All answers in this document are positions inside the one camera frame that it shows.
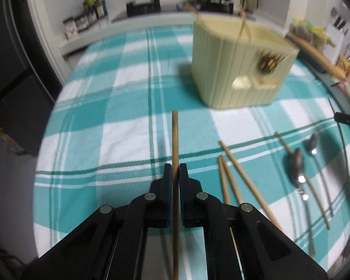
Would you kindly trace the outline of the diagonal wooden chopstick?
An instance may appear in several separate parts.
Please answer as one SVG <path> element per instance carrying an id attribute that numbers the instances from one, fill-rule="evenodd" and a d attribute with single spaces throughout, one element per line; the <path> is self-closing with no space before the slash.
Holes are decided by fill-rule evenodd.
<path id="1" fill-rule="evenodd" d="M 260 206 L 263 208 L 264 212 L 268 216 L 269 220 L 281 231 L 283 231 L 281 225 L 279 224 L 278 220 L 274 216 L 272 210 L 270 209 L 268 203 L 264 200 L 264 197 L 261 195 L 253 181 L 250 179 L 249 175 L 245 172 L 245 170 L 242 168 L 241 164 L 238 162 L 238 160 L 234 157 L 232 152 L 228 149 L 227 145 L 222 141 L 219 140 L 220 146 L 223 148 L 227 156 L 229 157 L 230 161 L 235 166 L 237 172 L 240 174 L 242 179 L 245 181 L 247 186 L 249 187 L 250 191 L 254 194 L 255 198 L 259 202 Z"/>

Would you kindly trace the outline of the small steel spoon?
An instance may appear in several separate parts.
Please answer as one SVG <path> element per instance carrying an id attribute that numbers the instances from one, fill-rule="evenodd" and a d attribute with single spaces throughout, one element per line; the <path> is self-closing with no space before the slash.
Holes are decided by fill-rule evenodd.
<path id="1" fill-rule="evenodd" d="M 333 207 L 332 207 L 332 202 L 331 202 L 331 197 L 330 197 L 330 193 L 329 193 L 329 188 L 328 188 L 328 184 L 326 182 L 326 179 L 322 173 L 322 168 L 319 164 L 319 152 L 317 150 L 318 147 L 318 142 L 317 142 L 317 134 L 313 133 L 311 134 L 310 138 L 307 140 L 306 142 L 306 150 L 307 153 L 313 158 L 315 165 L 318 168 L 319 174 L 321 176 L 321 180 L 322 180 L 322 184 L 324 186 L 324 190 L 325 190 L 325 196 L 327 198 L 327 202 L 328 202 L 328 208 L 331 214 L 331 217 L 334 216 L 334 211 L 333 211 Z"/>

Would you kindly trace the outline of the long vertical wooden chopstick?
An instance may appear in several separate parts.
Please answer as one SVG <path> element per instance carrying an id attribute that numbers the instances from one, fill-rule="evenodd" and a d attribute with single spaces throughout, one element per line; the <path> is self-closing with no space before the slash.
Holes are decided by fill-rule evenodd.
<path id="1" fill-rule="evenodd" d="M 226 170 L 224 167 L 224 159 L 222 155 L 220 155 L 218 158 L 218 165 L 219 165 L 219 174 L 220 174 L 220 182 L 222 186 L 222 194 L 223 194 L 223 199 L 224 203 L 226 204 L 231 204 L 231 198 L 229 196 L 229 191 L 228 191 L 228 182 L 226 178 Z"/>

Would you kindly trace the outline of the large steel spoon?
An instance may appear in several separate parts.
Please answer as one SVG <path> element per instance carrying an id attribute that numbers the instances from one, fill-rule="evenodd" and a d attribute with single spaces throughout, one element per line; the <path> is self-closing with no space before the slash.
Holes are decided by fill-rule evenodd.
<path id="1" fill-rule="evenodd" d="M 297 188 L 305 208 L 305 217 L 308 227 L 308 250 L 309 255 L 315 258 L 314 238 L 312 234 L 312 223 L 310 209 L 308 205 L 308 194 L 305 192 L 304 184 L 306 183 L 304 172 L 304 156 L 299 148 L 296 148 L 290 154 L 290 179 Z"/>

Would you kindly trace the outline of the cream plastic utensil holder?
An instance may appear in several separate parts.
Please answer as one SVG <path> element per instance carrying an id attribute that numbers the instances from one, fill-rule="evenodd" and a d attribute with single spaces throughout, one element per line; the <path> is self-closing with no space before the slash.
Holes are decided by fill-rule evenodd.
<path id="1" fill-rule="evenodd" d="M 203 103 L 214 109 L 272 104 L 297 56 L 298 48 L 263 25 L 242 19 L 202 15 L 194 21 L 192 77 Z"/>

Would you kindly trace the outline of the wooden cutting board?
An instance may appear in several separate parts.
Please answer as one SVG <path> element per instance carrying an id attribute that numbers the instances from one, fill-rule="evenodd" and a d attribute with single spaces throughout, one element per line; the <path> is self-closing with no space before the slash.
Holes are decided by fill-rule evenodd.
<path id="1" fill-rule="evenodd" d="M 292 41 L 292 43 L 296 44 L 302 51 L 305 51 L 314 61 L 319 64 L 320 67 L 327 71 L 329 75 L 340 81 L 346 80 L 345 73 L 341 69 L 331 64 L 330 60 L 328 60 L 328 58 L 326 58 L 322 52 L 318 51 L 309 42 L 297 37 L 291 32 L 287 32 L 285 37 Z"/>

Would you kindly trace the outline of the white knife block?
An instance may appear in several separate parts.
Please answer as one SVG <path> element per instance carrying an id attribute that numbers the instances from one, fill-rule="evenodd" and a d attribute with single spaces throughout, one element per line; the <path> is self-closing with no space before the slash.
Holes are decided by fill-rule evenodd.
<path id="1" fill-rule="evenodd" d="M 328 34 L 331 43 L 327 44 L 323 50 L 325 57 L 331 62 L 336 64 L 338 56 L 341 53 L 341 46 L 345 38 L 344 27 L 347 24 L 345 17 L 335 7 L 331 8 L 331 23 L 326 27 L 325 32 Z"/>

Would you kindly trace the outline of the bag of snacks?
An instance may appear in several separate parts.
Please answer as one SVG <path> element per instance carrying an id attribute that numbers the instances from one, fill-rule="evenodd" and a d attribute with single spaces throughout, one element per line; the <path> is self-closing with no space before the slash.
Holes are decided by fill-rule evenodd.
<path id="1" fill-rule="evenodd" d="M 295 18 L 289 25 L 289 31 L 319 51 L 323 51 L 326 46 L 336 46 L 323 27 L 314 26 L 308 20 Z"/>

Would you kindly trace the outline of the teal plaid tablecloth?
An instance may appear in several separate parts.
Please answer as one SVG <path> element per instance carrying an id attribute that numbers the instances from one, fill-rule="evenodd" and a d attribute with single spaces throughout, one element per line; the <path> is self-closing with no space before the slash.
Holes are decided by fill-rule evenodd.
<path id="1" fill-rule="evenodd" d="M 222 140 L 269 204 L 288 237 L 308 250 L 304 203 L 290 179 L 290 156 L 275 132 L 304 156 L 315 260 L 330 269 L 350 236 L 350 128 L 336 101 L 300 61 L 271 105 L 209 109 L 190 73 L 193 28 L 148 28 L 97 42 L 84 53 L 57 99 L 40 147 L 33 225 L 39 255 L 101 205 L 127 205 L 171 161 L 171 112 L 179 112 L 179 159 L 205 192 L 222 197 Z M 306 142 L 317 134 L 321 176 Z"/>

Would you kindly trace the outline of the dark glass kettle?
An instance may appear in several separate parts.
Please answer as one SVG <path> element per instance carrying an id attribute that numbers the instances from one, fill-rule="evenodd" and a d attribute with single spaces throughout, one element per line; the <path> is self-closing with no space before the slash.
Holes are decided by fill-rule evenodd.
<path id="1" fill-rule="evenodd" d="M 255 13 L 259 8 L 259 0 L 242 0 L 242 7 L 246 13 Z"/>

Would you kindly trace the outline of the black gas stove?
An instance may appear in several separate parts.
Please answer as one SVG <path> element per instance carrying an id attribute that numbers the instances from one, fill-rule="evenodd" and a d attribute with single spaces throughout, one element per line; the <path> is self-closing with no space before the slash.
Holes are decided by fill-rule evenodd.
<path id="1" fill-rule="evenodd" d="M 226 15 L 234 15 L 234 1 L 232 0 L 182 0 L 178 3 L 162 3 L 161 0 L 152 0 L 151 2 L 137 4 L 135 1 L 129 3 L 130 10 L 124 10 L 113 17 L 110 22 L 117 23 L 119 21 L 130 18 L 142 17 L 153 14 L 168 14 L 188 11 L 186 3 L 192 5 L 197 11 L 207 13 L 222 13 Z"/>

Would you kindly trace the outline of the black refrigerator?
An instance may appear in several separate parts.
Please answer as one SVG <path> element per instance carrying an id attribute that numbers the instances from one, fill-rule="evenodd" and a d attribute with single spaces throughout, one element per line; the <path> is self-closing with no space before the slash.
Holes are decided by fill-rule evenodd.
<path id="1" fill-rule="evenodd" d="M 28 0 L 0 0 L 0 128 L 32 156 L 60 91 Z"/>

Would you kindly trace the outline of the spice jars rack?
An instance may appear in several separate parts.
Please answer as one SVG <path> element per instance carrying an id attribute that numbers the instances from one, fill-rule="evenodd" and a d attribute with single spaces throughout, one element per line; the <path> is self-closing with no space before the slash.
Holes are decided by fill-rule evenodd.
<path id="1" fill-rule="evenodd" d="M 78 38 L 79 33 L 88 30 L 90 27 L 88 15 L 86 13 L 81 13 L 76 17 L 68 17 L 62 23 L 68 40 Z"/>

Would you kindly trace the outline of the condiment bottles group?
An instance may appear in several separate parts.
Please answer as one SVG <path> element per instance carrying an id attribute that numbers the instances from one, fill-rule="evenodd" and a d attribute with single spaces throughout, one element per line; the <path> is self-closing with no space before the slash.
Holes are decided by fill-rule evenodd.
<path id="1" fill-rule="evenodd" d="M 84 0 L 84 14 L 86 14 L 89 26 L 108 15 L 105 0 Z"/>

